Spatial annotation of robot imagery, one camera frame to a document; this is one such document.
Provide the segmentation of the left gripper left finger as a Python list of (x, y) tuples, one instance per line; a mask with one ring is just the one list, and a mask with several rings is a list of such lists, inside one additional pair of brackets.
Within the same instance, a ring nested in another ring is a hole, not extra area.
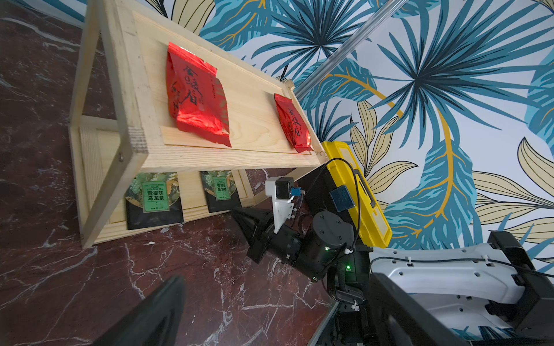
[(173, 276), (93, 344), (174, 345), (185, 304), (184, 278)]

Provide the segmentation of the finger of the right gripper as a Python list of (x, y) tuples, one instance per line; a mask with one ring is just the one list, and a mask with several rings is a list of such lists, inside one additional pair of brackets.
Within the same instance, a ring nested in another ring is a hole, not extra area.
[(258, 239), (274, 224), (273, 212), (269, 209), (234, 207), (232, 217), (239, 225), (247, 242)]

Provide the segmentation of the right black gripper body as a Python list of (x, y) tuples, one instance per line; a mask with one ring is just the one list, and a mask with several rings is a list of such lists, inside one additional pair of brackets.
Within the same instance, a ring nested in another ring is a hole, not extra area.
[(302, 237), (287, 225), (283, 225), (278, 233), (268, 229), (259, 236), (252, 238), (247, 256), (259, 264), (267, 252), (274, 254), (287, 265), (295, 265), (302, 247)]

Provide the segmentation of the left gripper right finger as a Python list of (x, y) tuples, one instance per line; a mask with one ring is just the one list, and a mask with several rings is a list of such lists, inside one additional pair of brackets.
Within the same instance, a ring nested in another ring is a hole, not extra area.
[(380, 345), (466, 345), (386, 275), (367, 284), (369, 311)]

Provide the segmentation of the green tea bag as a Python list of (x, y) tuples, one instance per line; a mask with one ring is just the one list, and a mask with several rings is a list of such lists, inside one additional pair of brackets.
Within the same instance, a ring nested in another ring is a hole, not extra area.
[(137, 174), (125, 202), (128, 230), (184, 222), (177, 172)]
[(201, 171), (200, 175), (209, 213), (242, 206), (231, 170)]

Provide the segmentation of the red tea bag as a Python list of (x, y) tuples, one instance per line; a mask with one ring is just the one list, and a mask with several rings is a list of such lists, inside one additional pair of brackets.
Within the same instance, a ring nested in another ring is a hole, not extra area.
[(298, 153), (312, 151), (311, 135), (293, 100), (274, 95), (279, 121), (288, 142)]
[(168, 109), (179, 131), (231, 147), (227, 99), (217, 68), (170, 43), (167, 49)]

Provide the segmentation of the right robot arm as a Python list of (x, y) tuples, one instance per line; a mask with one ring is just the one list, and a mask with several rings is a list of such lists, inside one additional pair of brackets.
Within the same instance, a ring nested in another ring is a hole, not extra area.
[(248, 257), (275, 255), (334, 305), (311, 345), (552, 345), (553, 278), (507, 232), (461, 249), (406, 251), (357, 244), (353, 226), (326, 210), (306, 234), (269, 210), (235, 208)]

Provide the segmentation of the wooden two-tier shelf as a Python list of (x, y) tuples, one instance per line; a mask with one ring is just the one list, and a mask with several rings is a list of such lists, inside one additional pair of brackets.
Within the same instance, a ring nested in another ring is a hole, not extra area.
[[(170, 43), (216, 68), (227, 99), (231, 146), (177, 129), (166, 92)], [(83, 113), (98, 44), (105, 51), (115, 119)], [(138, 1), (90, 1), (69, 111), (83, 248), (131, 236), (124, 195), (137, 174), (177, 172), (183, 216), (192, 221), (209, 215), (201, 171), (233, 171), (242, 202), (252, 206), (263, 196), (252, 192), (248, 170), (288, 168), (300, 178), (324, 164), (327, 154), (317, 138), (302, 154), (289, 144), (276, 95), (294, 99), (293, 83), (264, 74)]]

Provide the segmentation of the yellow black toolbox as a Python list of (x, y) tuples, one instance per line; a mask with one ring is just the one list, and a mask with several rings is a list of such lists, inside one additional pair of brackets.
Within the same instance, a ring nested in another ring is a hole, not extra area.
[(377, 199), (370, 190), (349, 145), (323, 142), (329, 163), (318, 167), (299, 184), (306, 191), (305, 200), (312, 212), (326, 209), (340, 216), (359, 232), (368, 247), (386, 248), (392, 231)]

